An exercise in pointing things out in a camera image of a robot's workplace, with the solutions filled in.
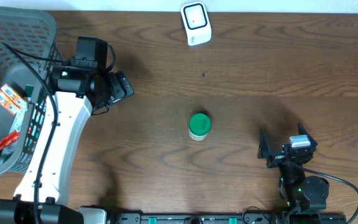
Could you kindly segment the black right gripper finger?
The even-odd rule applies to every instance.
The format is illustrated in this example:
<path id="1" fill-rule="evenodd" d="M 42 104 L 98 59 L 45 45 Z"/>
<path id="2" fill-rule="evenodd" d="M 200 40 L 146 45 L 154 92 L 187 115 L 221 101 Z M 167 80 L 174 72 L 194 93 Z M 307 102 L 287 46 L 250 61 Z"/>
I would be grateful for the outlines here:
<path id="1" fill-rule="evenodd" d="M 311 146 L 318 145 L 315 139 L 308 133 L 308 131 L 304 128 L 304 126 L 301 123 L 298 124 L 298 134 L 307 136 Z"/>
<path id="2" fill-rule="evenodd" d="M 259 149 L 257 153 L 258 159 L 266 159 L 269 156 L 269 145 L 263 129 L 259 132 Z"/>

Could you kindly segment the green lid white jar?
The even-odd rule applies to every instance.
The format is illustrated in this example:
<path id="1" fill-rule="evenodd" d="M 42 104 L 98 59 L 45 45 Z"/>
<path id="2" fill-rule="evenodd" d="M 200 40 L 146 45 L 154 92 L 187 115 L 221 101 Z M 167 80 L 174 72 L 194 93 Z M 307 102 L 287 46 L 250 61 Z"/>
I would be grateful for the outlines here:
<path id="1" fill-rule="evenodd" d="M 203 114 L 194 114 L 188 123 L 188 134 L 189 137 L 195 141 L 202 141 L 206 139 L 211 130 L 210 118 Z"/>

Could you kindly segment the orange juice box pair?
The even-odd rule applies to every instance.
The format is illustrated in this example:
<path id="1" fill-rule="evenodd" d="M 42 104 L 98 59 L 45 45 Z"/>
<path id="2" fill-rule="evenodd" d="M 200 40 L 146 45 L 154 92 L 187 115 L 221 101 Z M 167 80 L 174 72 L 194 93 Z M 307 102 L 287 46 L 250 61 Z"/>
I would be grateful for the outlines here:
<path id="1" fill-rule="evenodd" d="M 0 87 L 0 105 L 13 115 L 27 110 L 26 100 L 8 84 Z"/>

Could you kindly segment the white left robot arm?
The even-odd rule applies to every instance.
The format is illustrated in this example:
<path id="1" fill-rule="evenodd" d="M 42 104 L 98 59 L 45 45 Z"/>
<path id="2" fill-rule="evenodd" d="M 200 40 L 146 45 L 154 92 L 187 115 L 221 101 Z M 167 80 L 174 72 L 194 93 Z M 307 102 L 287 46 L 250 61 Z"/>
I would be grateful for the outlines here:
<path id="1" fill-rule="evenodd" d="M 114 223 L 105 208 L 68 207 L 71 170 L 87 120 L 134 94 L 124 72 L 107 63 L 113 52 L 101 39 L 80 36 L 75 56 L 56 60 L 45 78 L 28 66 L 47 94 L 46 111 L 25 176 L 12 199 L 0 199 L 0 223 Z"/>

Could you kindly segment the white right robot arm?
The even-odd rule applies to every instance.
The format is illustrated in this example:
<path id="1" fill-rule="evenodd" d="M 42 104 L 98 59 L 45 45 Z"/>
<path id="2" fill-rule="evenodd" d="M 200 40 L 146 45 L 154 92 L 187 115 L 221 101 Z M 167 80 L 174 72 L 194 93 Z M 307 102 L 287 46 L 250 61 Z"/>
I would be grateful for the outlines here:
<path id="1" fill-rule="evenodd" d="M 288 138 L 279 151 L 269 148 L 267 137 L 260 130 L 258 159 L 267 161 L 267 168 L 278 168 L 285 191 L 285 198 L 291 208 L 299 208 L 301 212 L 318 212 L 326 209 L 329 195 L 329 182 L 315 175 L 306 176 L 303 165 L 312 160 L 318 143 L 306 129 L 299 124 L 298 134 Z"/>

